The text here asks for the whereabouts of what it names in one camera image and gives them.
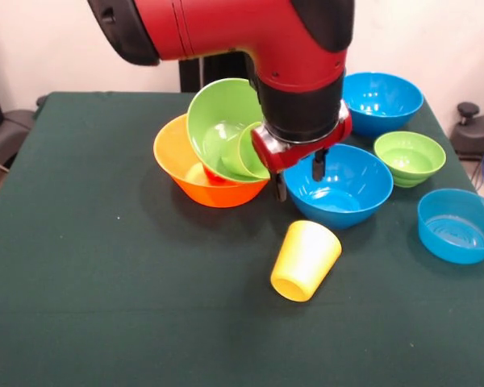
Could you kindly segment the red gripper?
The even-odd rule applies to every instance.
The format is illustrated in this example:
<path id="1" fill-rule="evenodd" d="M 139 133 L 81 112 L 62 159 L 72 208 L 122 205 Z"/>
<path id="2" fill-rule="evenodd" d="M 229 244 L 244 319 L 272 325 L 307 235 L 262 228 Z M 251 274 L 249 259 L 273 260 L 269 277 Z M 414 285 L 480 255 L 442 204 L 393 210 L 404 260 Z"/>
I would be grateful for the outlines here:
<path id="1" fill-rule="evenodd" d="M 301 159 L 314 153 L 312 176 L 322 181 L 326 173 L 326 156 L 329 148 L 347 139 L 352 131 L 352 118 L 343 99 L 340 100 L 339 118 L 332 130 L 313 142 L 291 143 L 273 136 L 262 123 L 251 130 L 253 148 L 261 163 L 272 173 L 275 198 L 285 202 L 287 188 L 283 171 L 296 165 Z"/>

